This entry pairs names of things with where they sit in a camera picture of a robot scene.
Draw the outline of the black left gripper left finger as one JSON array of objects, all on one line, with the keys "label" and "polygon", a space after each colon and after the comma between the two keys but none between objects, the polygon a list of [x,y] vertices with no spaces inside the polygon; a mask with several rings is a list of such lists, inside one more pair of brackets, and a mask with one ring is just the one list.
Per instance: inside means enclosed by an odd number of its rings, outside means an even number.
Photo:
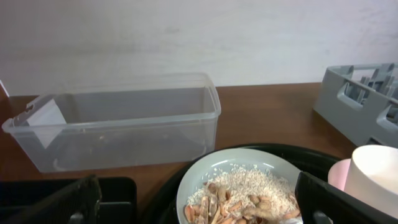
[{"label": "black left gripper left finger", "polygon": [[81,223],[97,223],[102,193],[95,175],[79,179],[4,220],[5,224],[69,223],[73,215]]}]

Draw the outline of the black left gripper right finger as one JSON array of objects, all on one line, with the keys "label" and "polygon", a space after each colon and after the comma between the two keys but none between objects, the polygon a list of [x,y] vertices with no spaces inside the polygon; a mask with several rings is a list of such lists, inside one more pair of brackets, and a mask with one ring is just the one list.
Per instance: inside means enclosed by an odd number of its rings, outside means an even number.
[{"label": "black left gripper right finger", "polygon": [[344,193],[308,172],[295,187],[304,224],[397,224],[397,219]]}]

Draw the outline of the pink bowl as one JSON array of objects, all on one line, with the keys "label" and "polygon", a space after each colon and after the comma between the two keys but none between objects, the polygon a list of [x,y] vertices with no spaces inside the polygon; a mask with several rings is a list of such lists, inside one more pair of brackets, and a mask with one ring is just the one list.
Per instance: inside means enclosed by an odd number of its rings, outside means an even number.
[{"label": "pink bowl", "polygon": [[337,189],[344,191],[351,159],[338,161],[328,172],[328,183]]}]

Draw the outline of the grey plate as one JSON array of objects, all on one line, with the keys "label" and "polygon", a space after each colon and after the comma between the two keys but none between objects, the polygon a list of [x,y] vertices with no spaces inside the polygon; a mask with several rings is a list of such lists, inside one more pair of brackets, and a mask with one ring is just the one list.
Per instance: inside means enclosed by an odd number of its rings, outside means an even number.
[{"label": "grey plate", "polygon": [[231,172],[235,167],[269,170],[271,174],[287,179],[291,190],[295,188],[300,173],[300,169],[287,160],[257,149],[240,147],[212,152],[194,162],[183,175],[176,197],[178,223],[188,223],[183,208],[189,196],[202,187],[204,182],[223,172]]}]

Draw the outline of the white cup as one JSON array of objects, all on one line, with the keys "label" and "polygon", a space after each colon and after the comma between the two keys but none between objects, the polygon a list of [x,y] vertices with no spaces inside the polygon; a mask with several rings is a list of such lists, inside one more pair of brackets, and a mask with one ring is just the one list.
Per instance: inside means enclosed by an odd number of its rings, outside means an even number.
[{"label": "white cup", "polygon": [[397,218],[397,149],[382,145],[355,149],[344,192]]}]

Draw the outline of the rice and peanut shells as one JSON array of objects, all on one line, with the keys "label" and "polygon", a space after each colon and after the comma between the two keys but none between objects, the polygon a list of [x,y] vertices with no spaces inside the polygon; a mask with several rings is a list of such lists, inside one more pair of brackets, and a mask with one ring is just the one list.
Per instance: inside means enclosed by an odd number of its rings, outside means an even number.
[{"label": "rice and peanut shells", "polygon": [[272,170],[227,163],[195,175],[178,188],[180,223],[302,223],[294,186]]}]

